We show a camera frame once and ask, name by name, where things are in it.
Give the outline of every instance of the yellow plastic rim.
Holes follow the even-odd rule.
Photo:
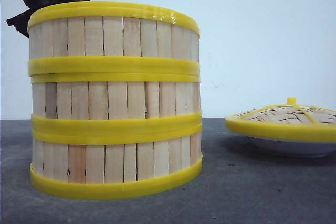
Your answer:
[[[55,144],[113,145],[169,140],[202,130],[202,113],[148,119],[67,120],[32,115],[33,138]]]
[[[200,66],[188,60],[136,56],[61,56],[30,60],[32,83],[65,81],[199,82]]]
[[[155,194],[181,186],[202,170],[202,158],[191,167],[166,176],[125,183],[81,184],[61,182],[37,174],[30,164],[31,183],[38,190],[71,199],[120,199]]]
[[[294,108],[302,111],[313,124],[280,124],[274,122],[255,122],[244,119],[258,111],[288,105],[292,105]],[[225,123],[229,130],[252,137],[283,141],[336,143],[336,125],[319,124],[309,112],[303,110],[301,107],[302,105],[296,105],[295,98],[288,98],[287,104],[266,106],[258,110],[253,110],[243,116],[237,116],[236,114],[227,116],[225,117]]]
[[[200,34],[196,21],[182,13],[158,6],[112,1],[78,1],[47,6],[31,15],[28,31],[32,26],[44,21],[86,16],[150,19],[183,26]]]

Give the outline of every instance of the stacked bamboo steamer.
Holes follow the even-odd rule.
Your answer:
[[[226,127],[251,137],[262,150],[279,155],[320,157],[336,150],[336,111],[287,104],[227,116]]]
[[[124,198],[200,173],[194,20],[149,5],[73,2],[38,10],[28,30],[35,187]]]

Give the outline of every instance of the gray table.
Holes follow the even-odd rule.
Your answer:
[[[203,171],[139,198],[53,197],[29,182],[30,121],[1,121],[1,223],[336,223],[336,153],[317,159],[264,153],[204,119]]]

